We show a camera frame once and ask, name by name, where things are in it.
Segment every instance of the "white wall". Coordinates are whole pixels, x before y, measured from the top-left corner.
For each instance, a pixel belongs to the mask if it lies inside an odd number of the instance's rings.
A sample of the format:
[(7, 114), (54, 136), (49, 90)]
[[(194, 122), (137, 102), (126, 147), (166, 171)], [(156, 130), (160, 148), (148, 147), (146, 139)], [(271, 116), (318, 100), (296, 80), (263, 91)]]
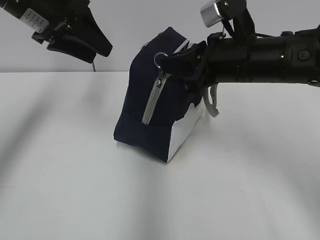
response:
[[(98, 56), (98, 71), (127, 71), (141, 46), (167, 27), (199, 42), (221, 26), (206, 28), (200, 8), (208, 0), (92, 0), (93, 15), (112, 42), (109, 58)], [(320, 24), (319, 0), (247, 0), (256, 31), (279, 35), (281, 31), (316, 28)], [(0, 72), (91, 71), (90, 64), (46, 50), (31, 39), (33, 31), (0, 11)]]

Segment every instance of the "label sticker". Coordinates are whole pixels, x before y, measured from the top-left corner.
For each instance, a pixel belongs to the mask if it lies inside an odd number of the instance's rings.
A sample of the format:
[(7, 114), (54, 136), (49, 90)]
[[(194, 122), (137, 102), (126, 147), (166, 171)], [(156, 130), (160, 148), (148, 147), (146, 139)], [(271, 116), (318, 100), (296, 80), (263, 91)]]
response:
[(41, 34), (49, 26), (49, 22), (40, 16), (38, 13), (28, 8), (20, 19), (30, 28)]

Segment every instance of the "black cable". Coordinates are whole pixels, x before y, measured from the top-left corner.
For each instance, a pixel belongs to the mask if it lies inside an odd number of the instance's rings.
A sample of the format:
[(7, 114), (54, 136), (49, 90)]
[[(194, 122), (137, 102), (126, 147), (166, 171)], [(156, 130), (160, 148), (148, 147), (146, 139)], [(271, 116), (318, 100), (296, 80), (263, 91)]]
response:
[(92, 62), (93, 71), (96, 72), (95, 61)]
[(273, 36), (271, 35), (267, 35), (267, 34), (261, 34), (261, 33), (256, 33), (257, 37), (261, 37), (261, 38), (272, 38)]

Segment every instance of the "white table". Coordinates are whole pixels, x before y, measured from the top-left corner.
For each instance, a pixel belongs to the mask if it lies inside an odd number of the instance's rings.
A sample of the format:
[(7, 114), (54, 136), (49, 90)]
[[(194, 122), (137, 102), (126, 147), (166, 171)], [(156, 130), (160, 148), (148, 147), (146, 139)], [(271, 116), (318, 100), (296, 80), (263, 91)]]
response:
[(0, 74), (0, 240), (320, 239), (319, 88), (221, 84), (163, 164), (113, 140), (127, 84)]

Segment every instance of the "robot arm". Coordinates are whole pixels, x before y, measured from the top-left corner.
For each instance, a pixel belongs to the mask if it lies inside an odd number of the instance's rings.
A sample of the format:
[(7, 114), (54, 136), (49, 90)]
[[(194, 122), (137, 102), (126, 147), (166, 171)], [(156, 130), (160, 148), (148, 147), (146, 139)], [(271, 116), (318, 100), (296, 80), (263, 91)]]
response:
[(159, 62), (164, 72), (180, 77), (188, 89), (200, 91), (218, 83), (320, 87), (320, 27), (286, 31), (278, 37), (257, 34), (246, 0), (213, 0), (201, 15), (207, 27), (222, 22), (231, 38), (214, 33), (207, 42)]
[(50, 51), (87, 63), (96, 55), (109, 56), (112, 45), (96, 24), (89, 0), (0, 0), (0, 8), (33, 30), (38, 43)]

